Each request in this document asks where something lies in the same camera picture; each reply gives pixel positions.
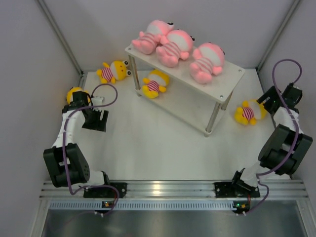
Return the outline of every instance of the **stuffed toy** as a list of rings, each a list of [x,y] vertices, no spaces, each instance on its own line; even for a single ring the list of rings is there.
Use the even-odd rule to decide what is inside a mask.
[[[198,83],[212,81],[212,74],[218,75],[223,70],[225,53],[216,44],[204,43],[193,51],[195,61],[190,64],[190,74]]]
[[[81,87],[72,87],[67,93],[67,103],[70,104],[73,101],[73,93],[77,91],[84,91],[85,93],[89,94],[86,90],[83,90]]]
[[[160,43],[162,46],[156,48],[158,60],[167,67],[177,66],[179,58],[182,60],[188,59],[194,40],[185,31],[170,31],[166,36],[161,37]]]
[[[149,24],[145,32],[139,33],[139,38],[132,40],[132,45],[144,54],[151,54],[160,42],[161,36],[173,30],[173,23],[155,20]]]
[[[259,104],[256,100],[245,100],[242,107],[237,107],[235,120],[243,125],[255,125],[257,120],[263,119],[266,114],[263,104]]]
[[[159,92],[166,91],[166,86],[169,84],[169,76],[155,69],[143,81],[146,84],[143,86],[144,94],[148,98],[154,99],[159,95]]]
[[[123,80],[125,77],[132,75],[132,72],[127,69],[127,61],[114,61],[110,66],[107,63],[102,65],[104,68],[97,70],[101,83],[110,81],[114,84],[116,80]]]

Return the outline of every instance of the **red and white striped shirt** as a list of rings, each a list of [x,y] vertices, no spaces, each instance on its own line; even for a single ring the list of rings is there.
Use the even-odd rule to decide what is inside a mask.
[[[158,43],[155,41],[155,35],[149,32],[145,32],[145,34],[139,38],[139,40],[147,41],[150,43],[154,48],[158,45]]]
[[[242,116],[245,117],[248,121],[250,121],[254,117],[253,110],[250,107],[243,107]]]
[[[180,58],[181,50],[176,43],[169,42],[169,43],[164,44],[162,47],[165,48],[168,56],[175,56],[177,58]]]
[[[107,82],[111,81],[113,77],[113,73],[111,71],[111,68],[103,68],[102,70],[102,77],[107,80]]]
[[[147,86],[148,86],[149,91],[157,91],[157,92],[159,92],[159,84],[156,81],[151,80],[147,84]]]
[[[208,58],[202,57],[195,61],[196,64],[199,65],[202,71],[212,74],[213,71],[213,63]]]

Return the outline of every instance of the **shelf leg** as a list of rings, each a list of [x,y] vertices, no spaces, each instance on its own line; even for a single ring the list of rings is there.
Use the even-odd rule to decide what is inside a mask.
[[[211,118],[209,119],[208,125],[206,127],[206,132],[210,133],[212,131],[214,122],[216,120],[217,114],[219,112],[219,108],[220,108],[221,104],[216,102],[215,106],[214,106],[214,110],[213,113],[211,115]]]
[[[140,90],[140,84],[139,84],[139,80],[138,80],[138,74],[137,74],[137,67],[136,67],[136,62],[135,62],[135,58],[132,56],[128,56],[129,57],[129,61],[131,64],[131,70],[132,70],[132,75],[134,78],[134,83],[135,83],[135,89],[136,90]]]
[[[222,107],[221,107],[222,110],[226,110],[228,103],[231,100],[232,94],[233,92],[228,96],[227,100],[222,104]]]

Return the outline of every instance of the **pink stuffed animal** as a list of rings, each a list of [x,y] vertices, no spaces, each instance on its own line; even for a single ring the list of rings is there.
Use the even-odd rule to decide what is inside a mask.
[[[182,60],[188,59],[194,40],[185,31],[170,31],[167,36],[161,37],[160,43],[162,46],[156,48],[158,60],[167,67],[177,66],[179,58]]]
[[[212,81],[212,74],[218,75],[223,70],[225,53],[216,44],[204,43],[193,52],[195,61],[190,64],[190,74],[198,83]]]
[[[132,45],[144,54],[151,54],[160,42],[161,36],[173,30],[173,23],[155,20],[149,24],[146,32],[140,32],[139,38],[132,40]]]

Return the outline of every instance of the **gray wall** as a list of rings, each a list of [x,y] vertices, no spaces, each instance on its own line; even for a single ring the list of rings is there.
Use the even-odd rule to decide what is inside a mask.
[[[83,69],[126,58],[124,49],[154,19],[173,21],[196,46],[221,45],[227,60],[259,63],[292,0],[46,0]]]
[[[34,0],[0,3],[0,236],[26,236],[47,176],[42,153],[78,79]]]
[[[272,85],[271,71],[273,65],[280,59],[292,58],[303,67],[303,75],[297,86],[303,90],[303,98],[297,108],[300,110],[300,125],[302,130],[316,140],[316,1],[304,0],[285,29],[284,35],[276,45],[272,55],[262,69],[261,78],[265,88]],[[286,85],[296,79],[298,68],[295,64],[279,64],[276,70],[277,84],[284,90]],[[302,161],[296,174],[301,177],[307,187],[316,209],[316,142]]]

